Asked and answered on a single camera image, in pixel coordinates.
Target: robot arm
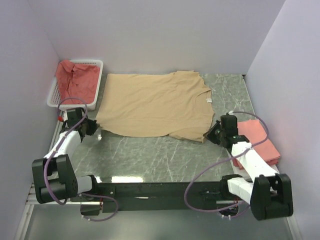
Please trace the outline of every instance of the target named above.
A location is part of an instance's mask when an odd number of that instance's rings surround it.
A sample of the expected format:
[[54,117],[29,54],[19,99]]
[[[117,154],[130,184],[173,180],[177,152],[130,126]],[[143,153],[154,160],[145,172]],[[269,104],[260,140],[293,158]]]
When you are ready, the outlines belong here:
[[[64,112],[63,125],[58,141],[44,158],[34,160],[32,163],[35,194],[40,204],[53,201],[45,185],[44,165],[51,154],[57,149],[66,132],[83,117],[83,113],[84,110],[80,107]],[[51,176],[56,172],[58,173],[58,178],[50,179],[48,182],[54,195],[59,200],[74,198],[80,193],[93,189],[96,182],[95,177],[93,175],[76,177],[70,158],[75,152],[76,147],[83,141],[85,135],[93,135],[98,127],[99,125],[96,121],[86,118],[79,127],[65,137],[62,145],[51,159],[47,175]]]
[[236,116],[227,113],[220,119],[206,137],[214,144],[222,145],[232,156],[249,149],[236,159],[252,180],[248,182],[237,174],[222,177],[221,181],[228,188],[225,196],[232,194],[246,201],[258,220],[291,216],[293,199],[290,178],[272,169],[253,149],[246,136],[238,134]]

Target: beige t-shirt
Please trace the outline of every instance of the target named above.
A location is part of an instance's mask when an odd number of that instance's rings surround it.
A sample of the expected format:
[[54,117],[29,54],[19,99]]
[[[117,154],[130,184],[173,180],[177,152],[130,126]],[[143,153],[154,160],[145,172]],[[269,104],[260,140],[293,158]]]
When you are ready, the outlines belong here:
[[214,111],[198,72],[108,74],[96,116],[102,129],[129,137],[204,141]]

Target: folded pink cloth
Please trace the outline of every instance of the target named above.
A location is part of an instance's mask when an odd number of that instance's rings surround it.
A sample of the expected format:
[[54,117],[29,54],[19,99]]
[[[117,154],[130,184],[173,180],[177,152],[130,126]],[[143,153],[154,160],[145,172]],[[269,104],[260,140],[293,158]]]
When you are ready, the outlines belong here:
[[[61,100],[78,97],[91,104],[95,100],[100,67],[89,64],[73,63],[63,60],[58,64],[55,77]],[[76,99],[68,99],[63,104],[82,104]]]
[[[257,119],[238,122],[238,129],[239,135],[245,135],[252,144],[265,139],[267,136],[265,129]],[[253,149],[270,166],[277,164],[278,159],[281,156],[269,139],[264,143],[253,147]],[[232,162],[234,166],[243,169],[243,166],[238,162],[238,160],[233,159]]]

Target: marble tabletop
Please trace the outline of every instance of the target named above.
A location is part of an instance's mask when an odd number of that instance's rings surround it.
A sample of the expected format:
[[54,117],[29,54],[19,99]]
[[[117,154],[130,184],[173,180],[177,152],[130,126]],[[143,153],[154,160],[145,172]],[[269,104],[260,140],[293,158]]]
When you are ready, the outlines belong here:
[[[231,110],[253,112],[245,81],[240,74],[202,74],[212,89],[212,124]],[[88,113],[95,119],[103,97],[106,76],[101,79],[97,106]],[[237,115],[239,121],[252,119]],[[76,148],[71,163],[77,177],[95,175],[102,182],[188,182],[205,167],[228,157],[227,151],[205,143],[162,137],[125,137],[98,130]],[[231,163],[209,170],[199,181],[219,181],[232,174]]]

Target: white wall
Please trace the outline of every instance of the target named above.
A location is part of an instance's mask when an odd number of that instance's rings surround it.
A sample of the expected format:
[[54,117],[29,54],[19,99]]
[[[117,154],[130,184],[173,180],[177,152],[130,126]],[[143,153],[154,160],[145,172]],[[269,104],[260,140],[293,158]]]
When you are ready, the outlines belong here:
[[32,183],[31,164],[48,151],[56,110],[46,99],[59,61],[26,0],[0,7],[0,235],[13,239]]
[[285,0],[28,0],[61,59],[246,74]]
[[305,240],[320,237],[320,1],[286,0],[246,76],[292,180]]

